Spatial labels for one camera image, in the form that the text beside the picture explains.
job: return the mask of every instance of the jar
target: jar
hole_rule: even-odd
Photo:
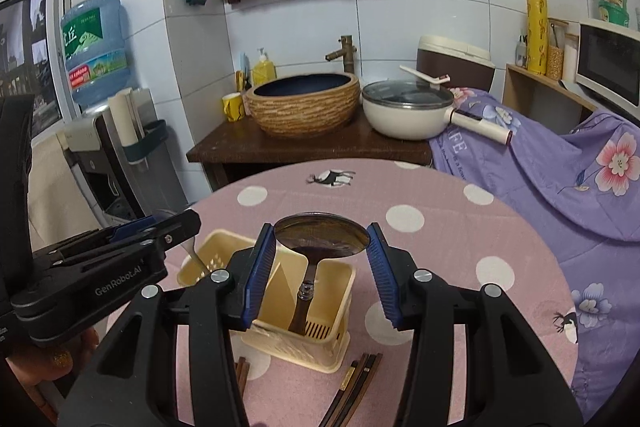
[[[580,37],[572,33],[564,36],[564,65],[562,66],[562,80],[575,82],[578,71],[578,45]]]

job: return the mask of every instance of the person's hand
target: person's hand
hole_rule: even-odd
[[[79,363],[81,367],[84,367],[98,346],[100,338],[94,328],[89,328],[81,333],[80,339]],[[57,415],[37,390],[36,385],[43,381],[54,381],[68,375],[74,367],[71,353],[62,346],[44,348],[18,346],[6,361],[24,390],[49,420],[55,424]]]

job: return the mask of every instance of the pink tablecloth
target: pink tablecloth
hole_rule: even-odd
[[[478,289],[496,282],[507,290],[568,382],[578,347],[570,328],[554,327],[556,314],[573,308],[556,260],[538,234],[513,210],[484,190],[424,167],[384,160],[324,160],[263,172],[228,185],[196,204],[202,229],[196,247],[213,229],[256,237],[264,222],[297,212],[332,212],[364,227],[380,223],[390,245],[412,253],[418,267],[433,270],[452,285]],[[182,248],[168,254],[177,286]],[[393,425],[404,383],[411,333],[392,330],[383,316],[365,253],[349,258],[357,268],[342,367],[318,373],[265,355],[233,338],[234,354],[252,364],[244,403],[252,426],[315,427],[333,399],[346,368],[363,352],[384,358],[350,426]],[[180,418],[190,411],[186,332],[178,344]],[[456,360],[450,420],[462,418],[465,394],[463,327],[456,327]]]

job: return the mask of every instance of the yellow bottle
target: yellow bottle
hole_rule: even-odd
[[[255,86],[261,86],[267,82],[271,82],[276,79],[276,68],[273,62],[269,60],[267,54],[264,52],[264,48],[260,48],[260,62],[258,62],[251,72],[252,84]]]

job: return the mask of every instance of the washbasin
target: washbasin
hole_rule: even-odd
[[[360,99],[360,81],[350,73],[283,76],[247,93],[252,117],[271,136],[319,136],[345,124]]]

